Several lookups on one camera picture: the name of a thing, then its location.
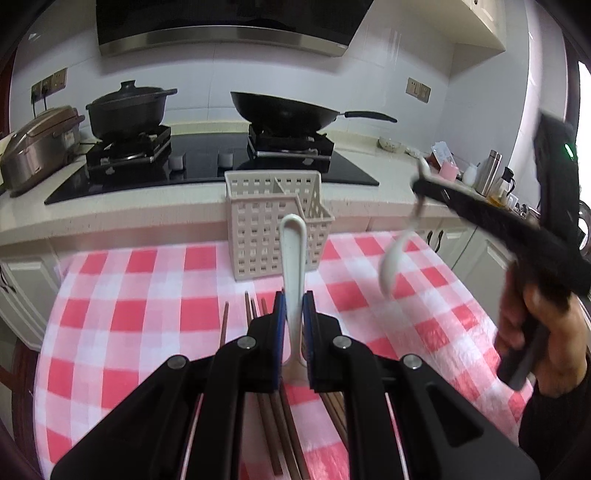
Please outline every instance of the gas stove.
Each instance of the gas stove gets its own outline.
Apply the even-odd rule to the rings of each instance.
[[[251,127],[248,134],[170,136],[160,125],[134,142],[97,144],[86,164],[74,172],[45,201],[46,205],[86,197],[166,185],[224,182],[228,170],[317,170],[325,183],[377,186],[379,182],[335,152],[325,135],[275,138]],[[228,154],[231,167],[218,165]],[[185,168],[171,168],[173,156],[185,156]]]

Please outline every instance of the pot lid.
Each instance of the pot lid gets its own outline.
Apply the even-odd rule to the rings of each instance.
[[[165,91],[160,87],[136,87],[135,80],[128,80],[126,82],[121,82],[121,88],[116,92],[107,93],[86,105],[86,109],[88,110],[91,106],[99,106],[106,103],[118,102],[119,100],[138,98],[144,95],[154,95],[155,93],[173,95],[174,93],[177,93],[177,90],[173,89]]]
[[[84,116],[78,116],[78,110],[69,105],[48,108],[12,135],[4,151],[3,158],[22,151],[26,146],[36,141],[37,138],[53,133],[57,126],[68,120],[77,120],[77,123],[80,123],[84,120]]]

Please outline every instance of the wok handle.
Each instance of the wok handle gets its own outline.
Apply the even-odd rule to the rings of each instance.
[[[379,112],[354,111],[354,112],[341,113],[340,115],[344,115],[345,118],[371,118],[373,120],[382,120],[384,122],[392,122],[393,124],[398,123],[398,120],[396,120],[395,118],[393,118],[389,115],[386,115],[385,113],[379,113]]]

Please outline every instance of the power outlet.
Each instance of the power outlet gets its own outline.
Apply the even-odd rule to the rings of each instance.
[[[31,87],[31,102],[38,102],[43,99],[43,96],[49,97],[66,88],[67,71],[67,68],[61,69],[33,85]]]
[[[421,86],[418,90],[417,98],[424,103],[428,103],[430,96],[431,96],[431,89],[427,85],[421,84]]]
[[[41,97],[43,97],[44,95],[46,97],[51,95],[51,80],[53,78],[53,75],[49,75],[49,77],[44,78],[41,81]]]
[[[42,82],[37,82],[31,87],[31,103],[34,99],[39,100],[41,98],[41,83]]]
[[[419,85],[421,85],[419,82],[409,77],[407,83],[407,94],[417,97]]]
[[[66,88],[66,76],[68,69],[61,69],[51,76],[51,92],[56,93]]]

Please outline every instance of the small bowl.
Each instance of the small bowl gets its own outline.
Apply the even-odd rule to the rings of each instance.
[[[386,152],[396,153],[400,148],[400,142],[395,142],[391,138],[380,137],[378,139],[379,146]]]

